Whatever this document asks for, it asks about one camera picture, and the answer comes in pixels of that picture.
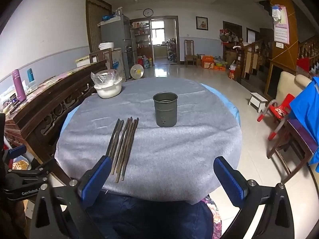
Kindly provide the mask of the dark chopstick three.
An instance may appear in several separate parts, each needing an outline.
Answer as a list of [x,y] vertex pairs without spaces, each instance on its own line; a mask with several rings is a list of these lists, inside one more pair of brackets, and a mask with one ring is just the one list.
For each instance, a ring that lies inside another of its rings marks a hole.
[[130,125],[130,122],[131,122],[131,119],[128,118],[126,123],[125,123],[125,126],[121,130],[122,131],[121,138],[117,144],[116,153],[115,153],[114,160],[113,160],[112,171],[111,171],[112,175],[114,175],[115,173],[118,173],[117,167],[119,165],[119,160],[121,157],[122,149],[124,147],[125,136],[127,135],[127,131],[128,131],[128,127]]

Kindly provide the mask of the dark chopstick six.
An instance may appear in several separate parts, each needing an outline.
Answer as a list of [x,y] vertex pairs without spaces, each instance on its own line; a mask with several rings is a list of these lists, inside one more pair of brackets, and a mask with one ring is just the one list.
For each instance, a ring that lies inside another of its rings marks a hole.
[[136,118],[133,123],[132,123],[132,127],[131,127],[131,131],[129,133],[129,140],[128,140],[128,144],[126,147],[126,151],[125,151],[125,155],[124,155],[124,161],[123,161],[123,165],[122,165],[122,171],[121,171],[121,180],[124,181],[125,179],[125,172],[127,169],[127,165],[128,165],[128,161],[130,158],[130,153],[131,153],[131,149],[132,149],[132,144],[134,142],[134,137],[135,137],[135,132],[138,126],[138,122],[139,122],[139,118]]

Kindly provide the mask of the small white stool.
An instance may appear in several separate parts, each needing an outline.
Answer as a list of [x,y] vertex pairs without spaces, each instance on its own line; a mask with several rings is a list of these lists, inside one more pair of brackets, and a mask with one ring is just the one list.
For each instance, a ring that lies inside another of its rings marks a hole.
[[249,99],[248,105],[255,106],[257,108],[257,112],[261,113],[265,109],[268,100],[256,92],[251,92],[250,94],[251,97]]

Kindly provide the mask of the purple thermos bottle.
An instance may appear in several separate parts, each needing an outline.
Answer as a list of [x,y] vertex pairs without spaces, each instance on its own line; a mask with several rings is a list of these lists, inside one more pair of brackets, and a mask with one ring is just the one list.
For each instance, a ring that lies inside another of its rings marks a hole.
[[14,82],[17,99],[20,102],[24,102],[26,100],[27,96],[24,92],[23,84],[22,84],[21,77],[20,77],[20,72],[18,69],[13,70],[12,79]]

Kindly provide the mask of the grey felt table cloth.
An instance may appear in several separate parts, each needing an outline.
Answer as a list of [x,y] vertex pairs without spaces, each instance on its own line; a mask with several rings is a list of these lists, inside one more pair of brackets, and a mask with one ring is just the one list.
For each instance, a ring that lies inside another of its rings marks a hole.
[[[159,127],[153,97],[177,94],[177,123]],[[57,142],[55,159],[79,179],[106,153],[118,119],[139,120],[124,180],[107,179],[104,189],[149,201],[195,204],[220,184],[214,159],[236,168],[242,149],[241,128],[218,96],[182,78],[143,78],[123,84],[110,99],[94,94],[75,111]]]

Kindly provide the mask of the white plastic bowl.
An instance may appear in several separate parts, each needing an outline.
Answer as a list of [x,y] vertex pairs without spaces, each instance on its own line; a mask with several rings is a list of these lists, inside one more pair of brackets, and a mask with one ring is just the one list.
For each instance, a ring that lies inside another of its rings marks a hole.
[[94,88],[102,99],[109,99],[120,94],[122,90],[122,77],[117,78],[112,86],[94,85]]

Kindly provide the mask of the blue jacket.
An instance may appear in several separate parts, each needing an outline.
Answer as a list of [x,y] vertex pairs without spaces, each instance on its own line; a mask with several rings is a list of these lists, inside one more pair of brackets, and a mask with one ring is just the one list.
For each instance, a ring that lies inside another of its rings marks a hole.
[[318,145],[319,142],[319,93],[318,77],[313,77],[308,86],[290,103],[291,115],[307,130]]

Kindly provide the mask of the teal thermos bottle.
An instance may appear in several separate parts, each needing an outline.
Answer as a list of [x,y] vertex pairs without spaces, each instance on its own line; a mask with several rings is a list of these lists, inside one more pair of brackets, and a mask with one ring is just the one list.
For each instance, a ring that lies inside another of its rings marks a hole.
[[29,83],[32,83],[35,80],[35,78],[34,78],[33,71],[31,68],[29,68],[27,70],[27,75],[28,75]]

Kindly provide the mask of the clear plastic bag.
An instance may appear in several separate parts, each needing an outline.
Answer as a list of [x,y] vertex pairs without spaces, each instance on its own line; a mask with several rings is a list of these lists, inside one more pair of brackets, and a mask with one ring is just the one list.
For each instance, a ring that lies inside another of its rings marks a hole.
[[91,79],[97,86],[113,86],[118,79],[118,73],[114,69],[106,69],[97,73],[91,72]]

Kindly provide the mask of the grey metal utensil holder cup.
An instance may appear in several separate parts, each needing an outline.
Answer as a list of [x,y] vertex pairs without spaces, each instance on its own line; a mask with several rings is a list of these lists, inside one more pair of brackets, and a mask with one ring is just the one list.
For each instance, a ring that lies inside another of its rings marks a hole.
[[177,123],[178,95],[161,92],[153,96],[156,123],[159,127],[173,127]]

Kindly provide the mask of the white round electric fan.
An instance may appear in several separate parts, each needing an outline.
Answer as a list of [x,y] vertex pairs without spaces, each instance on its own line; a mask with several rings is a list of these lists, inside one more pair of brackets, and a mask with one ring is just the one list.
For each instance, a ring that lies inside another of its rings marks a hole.
[[133,79],[141,79],[144,75],[144,67],[141,64],[135,64],[130,69],[130,75]]

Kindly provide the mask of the white chest freezer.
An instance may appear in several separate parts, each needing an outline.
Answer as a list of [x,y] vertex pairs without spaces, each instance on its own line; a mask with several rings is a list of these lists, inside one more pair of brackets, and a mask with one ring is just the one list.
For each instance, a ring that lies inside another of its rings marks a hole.
[[[111,69],[110,65],[110,54],[109,49],[101,50],[103,60],[106,60],[106,68]],[[124,63],[122,58],[122,50],[120,48],[112,49],[112,69],[116,70],[117,73],[122,77],[122,81],[126,81]]]

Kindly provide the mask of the wooden chair by doorway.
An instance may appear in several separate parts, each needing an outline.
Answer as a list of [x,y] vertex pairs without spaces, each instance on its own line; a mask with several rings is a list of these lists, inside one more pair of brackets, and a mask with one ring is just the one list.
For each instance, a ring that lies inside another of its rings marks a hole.
[[189,62],[193,65],[197,65],[197,55],[195,54],[194,41],[186,39],[184,41],[184,63],[188,66]]

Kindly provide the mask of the framed wall picture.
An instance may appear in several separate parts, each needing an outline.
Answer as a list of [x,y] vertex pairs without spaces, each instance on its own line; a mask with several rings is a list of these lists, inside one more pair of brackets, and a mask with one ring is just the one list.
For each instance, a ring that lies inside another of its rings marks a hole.
[[208,19],[206,17],[196,16],[196,29],[208,31]]

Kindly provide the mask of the round wall clock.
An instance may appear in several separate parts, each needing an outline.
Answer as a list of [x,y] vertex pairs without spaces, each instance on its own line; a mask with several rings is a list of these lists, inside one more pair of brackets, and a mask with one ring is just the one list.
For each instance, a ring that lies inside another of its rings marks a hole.
[[150,9],[150,8],[146,8],[143,11],[144,17],[151,17],[151,16],[153,16],[153,14],[154,14],[154,11],[153,11],[153,9]]

